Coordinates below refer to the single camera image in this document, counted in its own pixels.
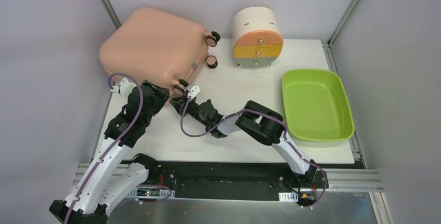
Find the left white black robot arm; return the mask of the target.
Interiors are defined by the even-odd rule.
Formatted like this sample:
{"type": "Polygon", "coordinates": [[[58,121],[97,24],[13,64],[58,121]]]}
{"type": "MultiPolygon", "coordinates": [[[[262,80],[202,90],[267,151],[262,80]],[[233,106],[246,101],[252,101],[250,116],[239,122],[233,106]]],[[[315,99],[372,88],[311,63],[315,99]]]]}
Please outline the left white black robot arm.
{"type": "Polygon", "coordinates": [[[126,97],[127,103],[109,122],[99,153],[80,182],[65,199],[52,202],[49,211],[61,223],[106,223],[113,209],[136,186],[143,182],[152,185],[158,180],[157,160],[138,154],[129,168],[110,182],[124,157],[168,101],[170,91],[148,81],[137,84],[127,77],[111,86],[111,91],[126,97]]]}

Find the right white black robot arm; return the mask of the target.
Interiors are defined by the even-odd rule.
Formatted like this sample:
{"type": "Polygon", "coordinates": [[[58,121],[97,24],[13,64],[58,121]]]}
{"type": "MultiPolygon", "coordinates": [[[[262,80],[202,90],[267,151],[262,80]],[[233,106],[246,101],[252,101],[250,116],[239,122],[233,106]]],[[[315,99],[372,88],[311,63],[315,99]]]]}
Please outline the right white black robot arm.
{"type": "Polygon", "coordinates": [[[294,144],[283,117],[278,112],[252,100],[249,100],[244,108],[230,115],[220,114],[210,99],[199,104],[196,98],[182,96],[171,99],[170,104],[180,115],[181,131],[186,136],[198,138],[211,135],[220,139],[242,131],[258,143],[274,148],[296,175],[295,181],[299,186],[307,188],[316,181],[317,164],[294,144]],[[202,124],[205,132],[186,132],[183,123],[187,115],[202,124]]]}

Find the pink hard-shell suitcase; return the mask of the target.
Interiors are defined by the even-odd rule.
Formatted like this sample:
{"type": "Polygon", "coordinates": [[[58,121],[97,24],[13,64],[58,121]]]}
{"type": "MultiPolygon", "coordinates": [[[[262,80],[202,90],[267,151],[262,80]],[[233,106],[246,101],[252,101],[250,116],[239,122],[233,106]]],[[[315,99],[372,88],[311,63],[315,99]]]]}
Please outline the pink hard-shell suitcase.
{"type": "Polygon", "coordinates": [[[179,80],[193,83],[207,64],[220,35],[203,25],[150,7],[136,9],[102,44],[98,58],[107,74],[127,74],[173,89],[179,80]]]}

